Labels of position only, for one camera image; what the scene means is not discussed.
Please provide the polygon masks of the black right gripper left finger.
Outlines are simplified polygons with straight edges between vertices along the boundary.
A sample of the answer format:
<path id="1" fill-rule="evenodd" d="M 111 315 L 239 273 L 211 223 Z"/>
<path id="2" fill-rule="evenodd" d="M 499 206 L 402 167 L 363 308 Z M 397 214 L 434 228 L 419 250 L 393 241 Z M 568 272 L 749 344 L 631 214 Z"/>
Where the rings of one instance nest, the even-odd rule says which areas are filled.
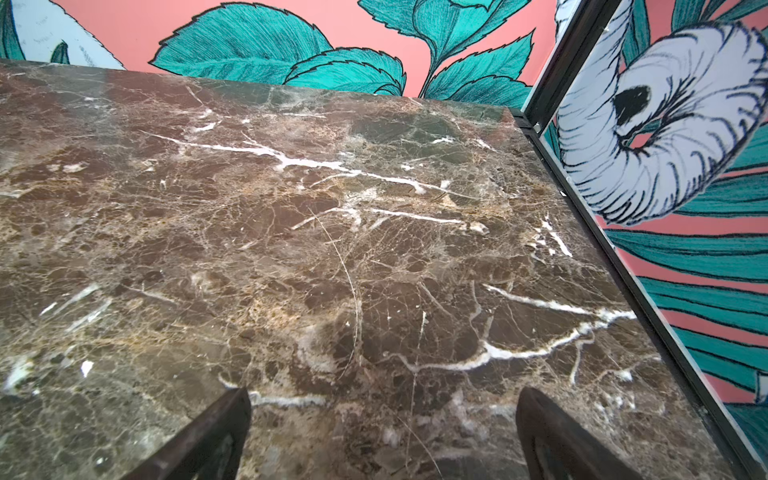
<path id="1" fill-rule="evenodd" d="M 126 479 L 235 479 L 252 418 L 244 388 L 229 389 Z"/>

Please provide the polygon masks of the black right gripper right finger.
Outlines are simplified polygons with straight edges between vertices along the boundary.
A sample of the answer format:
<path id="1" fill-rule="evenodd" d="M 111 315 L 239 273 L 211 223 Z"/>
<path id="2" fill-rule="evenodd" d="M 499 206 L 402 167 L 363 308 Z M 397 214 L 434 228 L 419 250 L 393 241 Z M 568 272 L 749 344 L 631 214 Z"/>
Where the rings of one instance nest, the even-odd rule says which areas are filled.
<path id="1" fill-rule="evenodd" d="M 639 479 L 550 397 L 521 390 L 516 427 L 531 479 Z"/>

